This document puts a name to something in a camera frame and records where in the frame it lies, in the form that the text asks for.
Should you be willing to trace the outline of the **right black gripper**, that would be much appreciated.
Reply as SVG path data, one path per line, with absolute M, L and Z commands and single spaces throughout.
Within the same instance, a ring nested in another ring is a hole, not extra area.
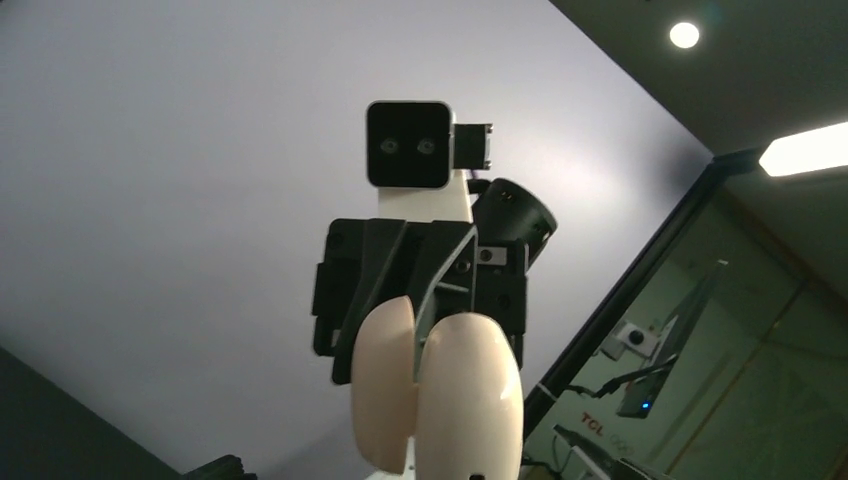
M 525 241 L 497 240 L 472 223 L 336 219 L 316 270 L 313 350 L 332 358 L 334 384 L 350 384 L 365 317 L 383 302 L 406 296 L 414 308 L 415 381 L 430 331 L 458 313 L 492 318 L 521 362 L 528 269 Z

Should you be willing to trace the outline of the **cream earbud charging case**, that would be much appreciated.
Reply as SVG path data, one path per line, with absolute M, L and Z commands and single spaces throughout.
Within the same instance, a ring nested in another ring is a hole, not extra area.
M 515 479 L 524 395 L 500 325 L 476 312 L 449 315 L 416 348 L 411 300 L 374 308 L 356 336 L 352 427 L 362 458 L 401 475 L 414 450 L 418 479 Z

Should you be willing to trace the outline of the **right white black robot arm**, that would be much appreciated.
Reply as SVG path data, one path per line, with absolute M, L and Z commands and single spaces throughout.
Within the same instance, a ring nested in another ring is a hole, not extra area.
M 351 381 L 354 341 L 378 305 L 408 297 L 424 339 L 441 319 L 492 318 L 523 361 L 527 272 L 557 222 L 531 192 L 504 179 L 470 180 L 471 221 L 334 220 L 317 266 L 313 350 L 333 360 L 331 380 Z

